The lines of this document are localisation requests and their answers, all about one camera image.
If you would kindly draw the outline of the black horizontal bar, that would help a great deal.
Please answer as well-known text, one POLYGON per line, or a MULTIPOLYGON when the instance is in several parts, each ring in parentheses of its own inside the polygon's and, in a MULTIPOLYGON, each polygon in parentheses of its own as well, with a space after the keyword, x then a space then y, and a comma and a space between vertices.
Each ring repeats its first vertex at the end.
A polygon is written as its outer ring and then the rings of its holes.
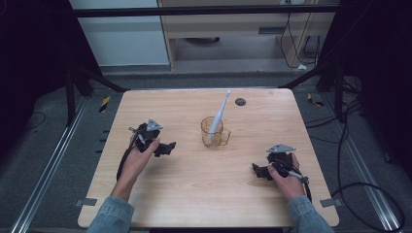
POLYGON ((255 6, 206 6, 166 7, 132 9, 73 10, 75 17, 155 17, 155 16, 202 16, 240 14, 290 14, 290 13, 334 13, 340 5, 255 5, 255 6))

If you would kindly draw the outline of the amber glass cup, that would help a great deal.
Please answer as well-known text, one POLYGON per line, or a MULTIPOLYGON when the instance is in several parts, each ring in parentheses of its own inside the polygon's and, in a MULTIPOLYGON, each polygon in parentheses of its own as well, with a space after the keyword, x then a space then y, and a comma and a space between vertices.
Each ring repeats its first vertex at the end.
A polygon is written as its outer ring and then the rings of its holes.
POLYGON ((206 148, 226 146, 231 136, 231 131, 224 127, 221 120, 217 124, 214 120, 213 116, 207 116, 200 123, 202 142, 206 148))

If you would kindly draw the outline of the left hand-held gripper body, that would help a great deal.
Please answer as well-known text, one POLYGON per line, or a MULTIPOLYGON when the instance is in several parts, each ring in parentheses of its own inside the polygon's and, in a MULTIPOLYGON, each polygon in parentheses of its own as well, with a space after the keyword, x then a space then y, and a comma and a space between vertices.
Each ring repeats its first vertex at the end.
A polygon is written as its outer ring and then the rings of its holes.
POLYGON ((137 128, 130 127, 132 139, 129 146, 131 148, 136 147, 140 152, 145 151, 151 142, 157 138, 162 128, 163 126, 152 118, 149 118, 147 122, 143 122, 137 128))

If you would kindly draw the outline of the white electric toothbrush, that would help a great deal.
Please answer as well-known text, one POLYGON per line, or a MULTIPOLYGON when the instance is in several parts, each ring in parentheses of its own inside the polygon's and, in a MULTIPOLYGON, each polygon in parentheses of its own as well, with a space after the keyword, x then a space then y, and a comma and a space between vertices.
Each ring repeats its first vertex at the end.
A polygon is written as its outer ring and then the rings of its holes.
POLYGON ((226 103, 227 103, 227 100, 228 100, 228 98, 229 98, 229 96, 230 96, 230 93, 231 93, 230 90, 228 90, 228 91, 226 92, 225 97, 224 97, 224 100, 223 100, 220 108, 219 108, 218 111, 216 112, 216 114, 215 114, 215 116, 214 116, 214 118, 213 118, 212 124, 210 125, 210 128, 209 128, 208 133, 207 133, 207 138, 206 138, 206 142, 207 142, 209 145, 212 144, 214 137, 217 135, 218 128, 219 128, 219 124, 220 124, 221 119, 222 119, 222 117, 223 117, 223 111, 224 111, 225 105, 226 105, 226 103))

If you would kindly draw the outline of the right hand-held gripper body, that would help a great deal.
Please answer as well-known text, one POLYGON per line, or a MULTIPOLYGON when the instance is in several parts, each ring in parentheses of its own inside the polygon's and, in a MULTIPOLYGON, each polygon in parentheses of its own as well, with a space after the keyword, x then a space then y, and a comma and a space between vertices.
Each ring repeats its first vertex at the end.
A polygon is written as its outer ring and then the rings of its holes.
POLYGON ((292 152, 294 151, 294 147, 277 144, 266 151, 268 152, 267 160, 269 165, 273 167, 281 177, 300 177, 300 173, 293 165, 292 161, 292 152))

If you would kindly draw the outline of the person's right hand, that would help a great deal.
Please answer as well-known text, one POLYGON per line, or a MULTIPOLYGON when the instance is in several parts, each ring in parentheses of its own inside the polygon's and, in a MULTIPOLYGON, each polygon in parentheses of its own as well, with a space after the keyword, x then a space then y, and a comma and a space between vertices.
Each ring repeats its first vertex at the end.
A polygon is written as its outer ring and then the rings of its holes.
POLYGON ((273 178, 273 181, 277 184, 279 190, 287 201, 291 201, 296 197, 305 195, 305 190, 301 180, 293 176, 283 178, 272 165, 268 165, 267 169, 270 176, 273 178))

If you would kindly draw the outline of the metal floor rail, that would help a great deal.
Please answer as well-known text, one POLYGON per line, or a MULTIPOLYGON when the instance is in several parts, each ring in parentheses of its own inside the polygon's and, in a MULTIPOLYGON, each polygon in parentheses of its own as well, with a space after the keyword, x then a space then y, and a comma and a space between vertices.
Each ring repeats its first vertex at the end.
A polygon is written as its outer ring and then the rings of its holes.
POLYGON ((45 170, 43 171, 40 179, 37 181, 35 188, 33 189, 28 201, 24 205, 24 208, 18 215, 15 223, 13 224, 10 233, 26 233, 29 226, 36 215, 40 204, 42 203, 47 190, 52 182, 55 172, 64 157, 65 152, 78 128, 78 125, 84 115, 86 105, 88 103, 88 97, 81 97, 79 106, 76 108, 75 116, 70 124, 68 124, 54 151, 51 154, 45 170))
POLYGON ((352 102, 345 103, 343 105, 343 117, 344 121, 340 122, 338 117, 334 113, 334 98, 327 94, 323 94, 325 106, 328 108, 332 116, 334 117, 335 126, 337 130, 341 133, 341 138, 338 143, 338 155, 337 155, 337 179, 338 179, 338 190, 337 193, 344 198, 343 190, 349 188, 350 186, 359 185, 363 187, 369 198, 369 201, 374 208, 376 215, 378 216, 384 233, 403 233, 403 221, 404 215, 401 208, 397 208, 398 212, 401 214, 401 218, 397 218, 393 208, 390 205, 390 195, 385 193, 384 189, 381 189, 376 180, 373 178, 369 169, 365 165, 361 154, 353 140, 350 136, 347 120, 350 113, 356 111, 360 106, 360 102, 354 100, 352 102), (340 159, 341 151, 345 149, 346 154, 352 161, 352 164, 356 170, 356 173, 360 179, 359 183, 348 183, 342 186, 341 184, 341 168, 340 159))

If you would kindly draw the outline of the black metal stand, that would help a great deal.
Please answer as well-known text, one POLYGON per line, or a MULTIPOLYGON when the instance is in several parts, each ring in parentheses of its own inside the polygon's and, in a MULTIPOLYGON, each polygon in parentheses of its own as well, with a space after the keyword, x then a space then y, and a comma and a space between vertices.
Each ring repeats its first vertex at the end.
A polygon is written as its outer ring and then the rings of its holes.
POLYGON ((334 113, 339 121, 343 122, 343 68, 339 62, 319 62, 315 68, 289 83, 280 85, 280 88, 293 89, 315 76, 320 77, 316 84, 318 91, 325 92, 333 88, 334 113))
POLYGON ((71 125, 74 122, 76 116, 74 88, 78 89, 82 96, 90 96, 93 93, 94 89, 88 81, 89 79, 97 81, 98 83, 101 83, 116 92, 127 91, 127 88, 112 83, 102 75, 99 75, 81 66, 71 66, 67 68, 64 73, 64 79, 67 101, 67 126, 71 125))

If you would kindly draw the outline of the yellow black tape strip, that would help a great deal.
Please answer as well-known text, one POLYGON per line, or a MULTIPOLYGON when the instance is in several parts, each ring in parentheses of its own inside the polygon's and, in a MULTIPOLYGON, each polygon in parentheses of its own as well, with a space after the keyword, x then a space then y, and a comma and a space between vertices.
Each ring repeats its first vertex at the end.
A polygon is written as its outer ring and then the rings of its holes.
POLYGON ((106 96, 103 98, 102 103, 99 108, 99 113, 105 112, 110 100, 111 100, 111 96, 106 96))
POLYGON ((322 96, 319 93, 308 93, 307 99, 317 107, 323 107, 325 105, 322 96))

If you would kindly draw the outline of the white cabinet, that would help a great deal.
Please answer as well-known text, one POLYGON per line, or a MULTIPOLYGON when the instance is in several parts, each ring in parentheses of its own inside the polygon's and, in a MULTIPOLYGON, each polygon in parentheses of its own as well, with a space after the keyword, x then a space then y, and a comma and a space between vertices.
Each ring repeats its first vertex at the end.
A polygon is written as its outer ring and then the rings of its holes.
MULTIPOLYGON (((157 8, 156 0, 69 0, 74 10, 157 8)), ((160 17, 80 17, 100 67, 168 65, 160 17)))

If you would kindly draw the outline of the person's left hand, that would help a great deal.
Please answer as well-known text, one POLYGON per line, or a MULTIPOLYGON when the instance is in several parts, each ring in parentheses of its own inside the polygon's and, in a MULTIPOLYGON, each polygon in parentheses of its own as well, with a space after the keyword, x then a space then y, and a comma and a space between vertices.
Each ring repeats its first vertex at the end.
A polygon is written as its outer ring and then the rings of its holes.
POLYGON ((111 192, 112 196, 116 196, 124 201, 129 199, 133 185, 148 164, 158 145, 159 139, 154 139, 143 152, 140 152, 138 149, 131 150, 125 159, 120 177, 111 192))

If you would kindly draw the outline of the dark curtain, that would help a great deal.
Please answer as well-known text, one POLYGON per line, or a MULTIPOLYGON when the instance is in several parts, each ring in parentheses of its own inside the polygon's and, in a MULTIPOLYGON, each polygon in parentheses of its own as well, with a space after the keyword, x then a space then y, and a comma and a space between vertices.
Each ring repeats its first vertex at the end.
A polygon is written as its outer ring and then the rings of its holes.
POLYGON ((321 57, 361 81, 360 99, 389 156, 412 180, 412 0, 341 0, 321 57))
POLYGON ((68 45, 77 64, 100 72, 78 20, 46 15, 71 9, 69 0, 0 0, 0 162, 37 99, 65 86, 57 39, 68 45))

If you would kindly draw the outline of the grey table bracket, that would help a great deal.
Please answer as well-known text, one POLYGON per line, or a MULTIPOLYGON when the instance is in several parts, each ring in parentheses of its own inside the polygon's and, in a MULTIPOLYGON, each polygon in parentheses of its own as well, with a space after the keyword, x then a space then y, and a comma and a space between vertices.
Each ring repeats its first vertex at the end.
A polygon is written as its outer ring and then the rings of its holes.
POLYGON ((323 208, 326 207, 340 207, 343 205, 342 201, 340 199, 333 199, 333 198, 329 198, 329 199, 323 199, 320 201, 321 205, 323 208))
POLYGON ((97 199, 94 198, 84 198, 84 199, 77 199, 75 201, 75 206, 76 207, 82 207, 82 206, 95 206, 97 203, 97 199))

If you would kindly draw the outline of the light wooden desk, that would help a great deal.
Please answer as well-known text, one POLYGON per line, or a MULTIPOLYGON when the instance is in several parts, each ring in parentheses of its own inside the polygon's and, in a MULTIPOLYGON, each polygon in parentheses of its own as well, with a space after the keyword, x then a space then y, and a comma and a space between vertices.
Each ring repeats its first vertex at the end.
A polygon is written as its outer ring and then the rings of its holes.
MULTIPOLYGON (((160 7, 254 6, 254 5, 326 5, 339 0, 156 0, 160 7)), ((169 60, 175 61, 176 45, 183 38, 226 36, 275 36, 287 64, 301 63, 306 40, 325 36, 333 13, 240 14, 204 16, 163 16, 169 60)))

